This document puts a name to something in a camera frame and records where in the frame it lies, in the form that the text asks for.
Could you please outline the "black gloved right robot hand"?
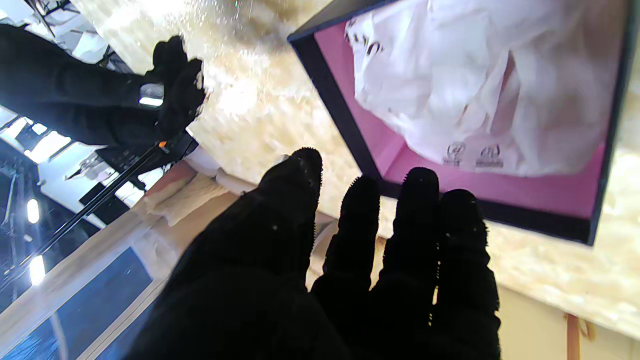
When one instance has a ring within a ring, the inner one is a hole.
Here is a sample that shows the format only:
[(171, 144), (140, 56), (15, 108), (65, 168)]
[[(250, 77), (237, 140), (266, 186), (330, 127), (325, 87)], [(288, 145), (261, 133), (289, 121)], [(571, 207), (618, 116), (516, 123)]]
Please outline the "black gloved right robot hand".
[(202, 60), (183, 38), (158, 42), (153, 68), (121, 73), (85, 63), (56, 44), (3, 23), (1, 105), (87, 146), (150, 146), (171, 141), (206, 98)]

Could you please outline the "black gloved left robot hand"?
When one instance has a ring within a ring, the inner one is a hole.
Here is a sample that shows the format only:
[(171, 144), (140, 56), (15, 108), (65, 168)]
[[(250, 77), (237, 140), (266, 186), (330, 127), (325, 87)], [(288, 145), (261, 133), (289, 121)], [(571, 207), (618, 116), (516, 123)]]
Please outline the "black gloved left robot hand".
[(381, 196), (358, 177), (306, 287), (322, 156), (271, 167), (178, 260), (126, 360), (499, 360), (499, 294), (477, 198), (414, 167), (372, 282)]

